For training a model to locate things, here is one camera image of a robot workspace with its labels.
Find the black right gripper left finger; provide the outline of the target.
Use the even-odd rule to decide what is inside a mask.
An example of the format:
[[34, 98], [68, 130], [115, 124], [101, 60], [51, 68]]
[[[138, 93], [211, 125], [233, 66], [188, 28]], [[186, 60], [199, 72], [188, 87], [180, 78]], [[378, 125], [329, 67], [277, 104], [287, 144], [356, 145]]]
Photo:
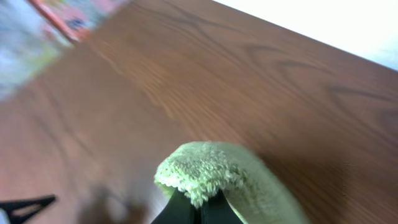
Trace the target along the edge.
[[184, 193], [175, 190], [165, 208], [151, 224], [195, 224], [195, 207]]

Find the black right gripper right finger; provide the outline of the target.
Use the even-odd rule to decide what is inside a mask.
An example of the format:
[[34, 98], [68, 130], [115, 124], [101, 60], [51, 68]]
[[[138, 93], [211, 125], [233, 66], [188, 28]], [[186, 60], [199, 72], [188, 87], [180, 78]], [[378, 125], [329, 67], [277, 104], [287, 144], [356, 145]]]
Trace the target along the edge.
[[201, 224], [243, 224], [221, 190], [203, 203], [200, 212]]

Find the light green microfiber cloth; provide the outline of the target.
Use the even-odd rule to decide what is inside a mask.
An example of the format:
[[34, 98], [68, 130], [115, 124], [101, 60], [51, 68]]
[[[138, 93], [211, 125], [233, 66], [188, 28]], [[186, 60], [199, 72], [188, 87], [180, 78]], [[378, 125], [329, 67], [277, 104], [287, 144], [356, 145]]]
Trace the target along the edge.
[[183, 144], [160, 163], [154, 182], [166, 197], [178, 190], [195, 208], [222, 191], [243, 223], [310, 224], [288, 188], [260, 158], [237, 144]]

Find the colourful floor mat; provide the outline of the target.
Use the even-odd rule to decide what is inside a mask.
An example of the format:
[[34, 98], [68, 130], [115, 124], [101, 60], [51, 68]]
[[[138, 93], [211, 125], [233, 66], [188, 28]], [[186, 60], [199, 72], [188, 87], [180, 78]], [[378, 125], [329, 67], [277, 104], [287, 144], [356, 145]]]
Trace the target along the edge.
[[109, 19], [127, 0], [1, 0], [1, 98]]

